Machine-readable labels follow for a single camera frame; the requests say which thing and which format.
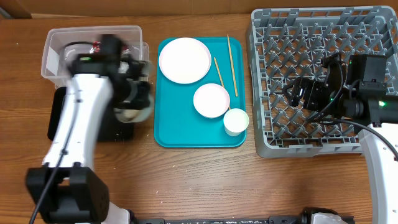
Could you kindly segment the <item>small grey rice bowl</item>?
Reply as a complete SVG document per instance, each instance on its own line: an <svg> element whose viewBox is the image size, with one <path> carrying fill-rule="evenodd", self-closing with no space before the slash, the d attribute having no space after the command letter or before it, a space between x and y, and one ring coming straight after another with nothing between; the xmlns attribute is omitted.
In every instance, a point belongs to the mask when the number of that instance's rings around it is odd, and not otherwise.
<svg viewBox="0 0 398 224"><path fill-rule="evenodd" d="M116 118L122 123L140 123L149 118L154 109L154 97L149 94L149 106L141 110L125 110L115 108Z"/></svg>

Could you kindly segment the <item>white paper cup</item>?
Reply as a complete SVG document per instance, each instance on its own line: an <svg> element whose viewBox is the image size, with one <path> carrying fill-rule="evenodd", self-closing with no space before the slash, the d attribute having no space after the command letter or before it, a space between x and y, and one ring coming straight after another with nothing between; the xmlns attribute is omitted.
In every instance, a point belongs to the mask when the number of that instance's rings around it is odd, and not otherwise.
<svg viewBox="0 0 398 224"><path fill-rule="evenodd" d="M238 136L249 126L249 116L244 110L233 108L225 113L223 124L228 135Z"/></svg>

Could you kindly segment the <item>red snack wrapper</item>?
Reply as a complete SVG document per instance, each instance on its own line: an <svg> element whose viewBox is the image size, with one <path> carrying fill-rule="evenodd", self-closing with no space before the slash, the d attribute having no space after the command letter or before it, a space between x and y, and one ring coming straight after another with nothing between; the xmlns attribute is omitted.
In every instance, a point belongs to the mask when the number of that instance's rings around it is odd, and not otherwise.
<svg viewBox="0 0 398 224"><path fill-rule="evenodd" d="M99 52L100 51L100 44L101 44L100 42L93 42L93 46L90 49L89 53L93 54L93 53Z"/></svg>

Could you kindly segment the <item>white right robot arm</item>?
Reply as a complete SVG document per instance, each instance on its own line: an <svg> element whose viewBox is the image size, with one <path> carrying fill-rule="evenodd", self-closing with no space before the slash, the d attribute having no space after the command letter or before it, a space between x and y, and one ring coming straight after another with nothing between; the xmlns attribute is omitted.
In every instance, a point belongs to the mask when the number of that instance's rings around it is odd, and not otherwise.
<svg viewBox="0 0 398 224"><path fill-rule="evenodd" d="M397 97L387 94L383 55L339 53L321 60L322 81L296 78L283 87L290 106L313 111L306 123L350 124L366 158L373 223L397 223Z"/></svg>

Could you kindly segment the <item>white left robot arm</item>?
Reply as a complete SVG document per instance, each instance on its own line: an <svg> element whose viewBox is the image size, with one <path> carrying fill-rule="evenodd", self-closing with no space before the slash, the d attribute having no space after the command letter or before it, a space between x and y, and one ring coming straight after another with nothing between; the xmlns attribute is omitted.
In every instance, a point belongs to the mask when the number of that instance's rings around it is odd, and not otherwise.
<svg viewBox="0 0 398 224"><path fill-rule="evenodd" d="M95 174L94 152L104 121L134 124L148 118L153 99L146 81L151 63L119 53L80 54L71 77L52 145L25 184L33 216L46 223L135 223L130 210L109 199Z"/></svg>

